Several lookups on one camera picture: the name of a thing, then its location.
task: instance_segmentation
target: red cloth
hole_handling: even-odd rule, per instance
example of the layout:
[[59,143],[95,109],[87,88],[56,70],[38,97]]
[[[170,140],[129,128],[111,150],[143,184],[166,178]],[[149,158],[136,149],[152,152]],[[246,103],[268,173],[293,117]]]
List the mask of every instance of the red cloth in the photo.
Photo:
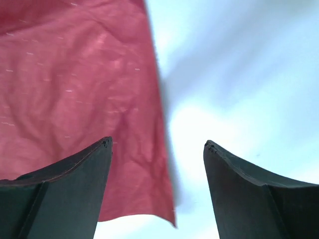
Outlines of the red cloth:
[[100,220],[154,214],[174,224],[144,3],[71,1],[0,0],[0,178],[110,135]]

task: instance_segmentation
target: red fabric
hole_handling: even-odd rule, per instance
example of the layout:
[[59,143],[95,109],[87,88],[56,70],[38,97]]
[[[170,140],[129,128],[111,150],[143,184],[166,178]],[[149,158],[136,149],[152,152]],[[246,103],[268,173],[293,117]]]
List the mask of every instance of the red fabric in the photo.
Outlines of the red fabric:
[[0,0],[0,62],[1,179],[110,135],[100,220],[154,214],[174,224],[142,0]]

